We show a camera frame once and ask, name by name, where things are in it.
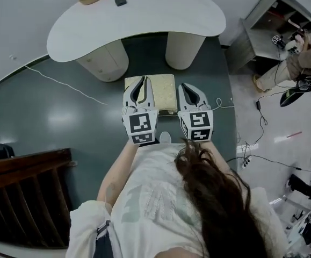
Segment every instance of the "white jacket sleeve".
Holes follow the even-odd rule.
[[[110,220],[111,209],[108,203],[89,200],[70,212],[71,228],[66,258],[93,257],[97,229]]]

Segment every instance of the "sponge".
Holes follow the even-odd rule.
[[[172,74],[160,74],[160,75],[147,75],[151,81],[151,87],[153,89],[155,107],[159,111],[168,111],[169,114],[176,113],[177,109],[177,96],[175,76]],[[128,77],[124,80],[125,89],[132,84],[135,80],[140,78],[139,76]],[[143,86],[140,90],[138,102],[144,98]]]

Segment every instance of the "cylindrical table base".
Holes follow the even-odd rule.
[[[166,62],[177,70],[188,68],[196,57],[205,37],[190,33],[169,32],[166,46]]]
[[[114,41],[77,59],[84,68],[104,82],[119,79],[127,71],[129,58],[121,40]]]

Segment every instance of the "small black object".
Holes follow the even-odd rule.
[[[288,89],[285,93],[282,94],[282,97],[279,101],[279,106],[285,107],[293,102],[297,101],[305,92],[300,91],[299,88]]]
[[[114,2],[116,3],[117,6],[123,6],[127,3],[126,0],[115,0]]]
[[[260,101],[257,101],[256,102],[256,105],[257,105],[257,109],[260,111],[261,110],[261,102]]]

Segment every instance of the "white kidney-shaped table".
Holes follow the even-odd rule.
[[[122,6],[116,6],[115,0],[99,0],[70,7],[49,33],[49,56],[58,62],[76,60],[98,79],[109,82],[128,69],[123,38],[168,32],[166,61],[183,70],[191,65],[206,37],[226,28],[222,10],[211,0],[126,1]]]

